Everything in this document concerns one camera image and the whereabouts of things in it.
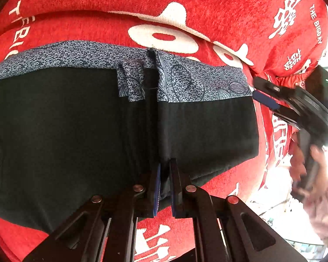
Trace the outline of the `person's right hand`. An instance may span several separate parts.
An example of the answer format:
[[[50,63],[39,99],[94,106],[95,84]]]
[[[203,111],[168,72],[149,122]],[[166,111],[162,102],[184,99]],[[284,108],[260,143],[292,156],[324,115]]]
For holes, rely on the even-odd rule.
[[[297,192],[303,195],[306,199],[316,200],[322,196],[328,189],[328,172],[325,160],[325,154],[322,149],[317,148],[317,146],[312,145],[310,148],[312,158],[319,164],[319,170],[316,176],[316,180],[313,184],[311,191],[306,191],[304,189],[299,189]],[[298,182],[301,180],[301,176],[307,174],[305,168],[305,158],[303,152],[301,151],[297,135],[293,134],[291,138],[289,154],[292,155],[290,159],[290,177],[293,182]]]

